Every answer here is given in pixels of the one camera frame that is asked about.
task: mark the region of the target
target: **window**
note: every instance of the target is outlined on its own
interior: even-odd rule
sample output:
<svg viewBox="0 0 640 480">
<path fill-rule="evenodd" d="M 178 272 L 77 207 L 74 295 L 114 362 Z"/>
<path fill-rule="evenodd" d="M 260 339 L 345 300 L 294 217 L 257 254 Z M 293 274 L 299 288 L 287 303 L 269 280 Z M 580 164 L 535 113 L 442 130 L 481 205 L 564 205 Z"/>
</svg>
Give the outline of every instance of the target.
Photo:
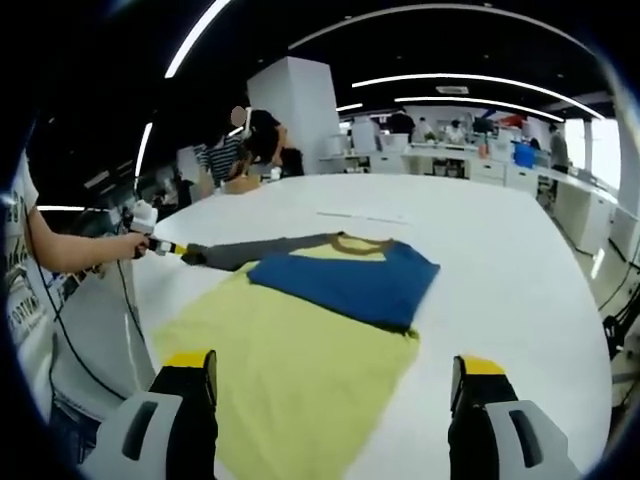
<svg viewBox="0 0 640 480">
<path fill-rule="evenodd" d="M 591 173 L 616 190 L 620 188 L 620 136 L 618 122 L 593 119 Z"/>
<path fill-rule="evenodd" d="M 567 120 L 564 124 L 564 138 L 567 142 L 569 160 L 573 166 L 585 168 L 584 120 Z"/>
</svg>

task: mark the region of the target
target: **hand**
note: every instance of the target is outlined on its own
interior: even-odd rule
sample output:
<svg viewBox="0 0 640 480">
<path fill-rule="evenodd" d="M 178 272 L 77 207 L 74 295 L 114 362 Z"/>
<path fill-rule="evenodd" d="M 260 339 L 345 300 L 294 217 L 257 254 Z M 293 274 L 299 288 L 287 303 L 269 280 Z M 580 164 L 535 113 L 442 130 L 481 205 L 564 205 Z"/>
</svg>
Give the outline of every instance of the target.
<svg viewBox="0 0 640 480">
<path fill-rule="evenodd" d="M 136 253 L 144 255 L 149 246 L 149 239 L 141 233 L 127 233 L 116 237 L 116 241 L 119 260 L 130 260 L 136 256 Z"/>
</svg>

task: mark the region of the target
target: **black ceiling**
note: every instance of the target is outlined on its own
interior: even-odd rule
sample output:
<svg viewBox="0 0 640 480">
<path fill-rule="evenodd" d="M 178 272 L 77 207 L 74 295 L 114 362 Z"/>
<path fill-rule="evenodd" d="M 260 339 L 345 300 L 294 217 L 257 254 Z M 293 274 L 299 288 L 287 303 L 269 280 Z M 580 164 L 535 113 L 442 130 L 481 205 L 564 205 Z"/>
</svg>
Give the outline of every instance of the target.
<svg viewBox="0 0 640 480">
<path fill-rule="evenodd" d="M 181 146 L 209 140 L 246 80 L 285 55 L 331 66 L 339 105 L 393 106 L 398 96 L 436 95 L 463 84 L 470 96 L 532 108 L 551 97 L 487 82 L 411 80 L 352 89 L 353 82 L 413 73 L 472 73 L 519 80 L 564 95 L 606 90 L 594 58 L 569 40 L 526 22 L 488 13 L 423 10 L 358 22 L 288 51 L 303 37 L 347 16 L 425 2 L 234 0 L 204 32 L 173 79 L 164 72 L 209 0 L 119 2 L 117 12 L 67 42 L 53 66 L 33 142 L 32 170 L 42 203 L 95 202 L 82 184 L 135 159 L 144 125 L 154 122 L 143 171 L 175 158 Z M 484 2 L 466 2 L 483 5 Z M 593 20 L 562 2 L 491 2 L 581 39 Z M 605 115 L 608 106 L 595 106 Z M 581 112 L 572 109 L 560 116 Z M 64 171 L 68 188 L 50 182 Z"/>
</svg>

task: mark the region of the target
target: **yellow t-shirt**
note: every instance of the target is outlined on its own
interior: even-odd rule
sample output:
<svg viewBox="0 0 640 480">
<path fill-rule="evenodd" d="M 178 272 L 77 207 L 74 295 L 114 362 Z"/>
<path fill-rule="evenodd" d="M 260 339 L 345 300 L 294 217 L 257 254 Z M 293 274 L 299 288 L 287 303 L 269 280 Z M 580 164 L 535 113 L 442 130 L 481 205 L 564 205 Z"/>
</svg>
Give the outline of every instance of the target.
<svg viewBox="0 0 640 480">
<path fill-rule="evenodd" d="M 330 245 L 295 254 L 384 258 L 354 257 Z M 217 454 L 238 480 L 342 478 L 415 358 L 418 336 L 251 284 L 246 272 L 253 266 L 154 332 L 156 351 L 166 361 L 178 352 L 216 350 Z"/>
</svg>

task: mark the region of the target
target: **striped shirt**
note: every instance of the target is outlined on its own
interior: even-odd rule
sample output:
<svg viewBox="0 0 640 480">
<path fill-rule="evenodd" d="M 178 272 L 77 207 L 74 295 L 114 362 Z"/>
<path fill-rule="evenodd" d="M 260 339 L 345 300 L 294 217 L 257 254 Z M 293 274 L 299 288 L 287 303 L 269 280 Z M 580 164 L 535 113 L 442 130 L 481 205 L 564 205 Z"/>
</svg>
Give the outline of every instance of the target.
<svg viewBox="0 0 640 480">
<path fill-rule="evenodd" d="M 198 145 L 195 149 L 200 166 L 211 172 L 216 183 L 226 181 L 233 163 L 240 159 L 239 150 L 241 144 L 240 135 L 225 136 L 222 144 L 214 147 Z"/>
</svg>

